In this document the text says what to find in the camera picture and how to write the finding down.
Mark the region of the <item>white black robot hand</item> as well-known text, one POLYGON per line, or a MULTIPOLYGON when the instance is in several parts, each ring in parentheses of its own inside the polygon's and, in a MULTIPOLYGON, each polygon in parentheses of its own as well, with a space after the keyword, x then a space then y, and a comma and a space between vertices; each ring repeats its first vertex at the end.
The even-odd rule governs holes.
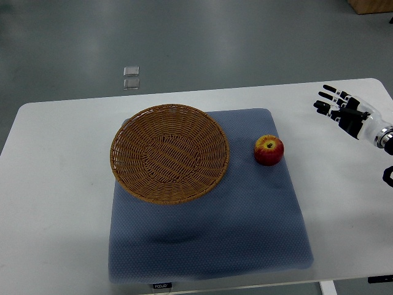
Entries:
POLYGON ((381 130, 381 114, 363 99, 324 84, 318 95, 328 102, 317 100, 313 106, 317 113, 329 117, 353 138, 372 139, 381 130))

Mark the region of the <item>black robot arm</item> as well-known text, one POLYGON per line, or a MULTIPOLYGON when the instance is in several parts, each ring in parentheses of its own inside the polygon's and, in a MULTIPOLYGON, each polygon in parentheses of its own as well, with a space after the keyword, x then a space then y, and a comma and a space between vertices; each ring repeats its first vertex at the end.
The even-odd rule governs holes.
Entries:
POLYGON ((373 144, 392 155, 392 126, 388 125, 378 129, 373 144))

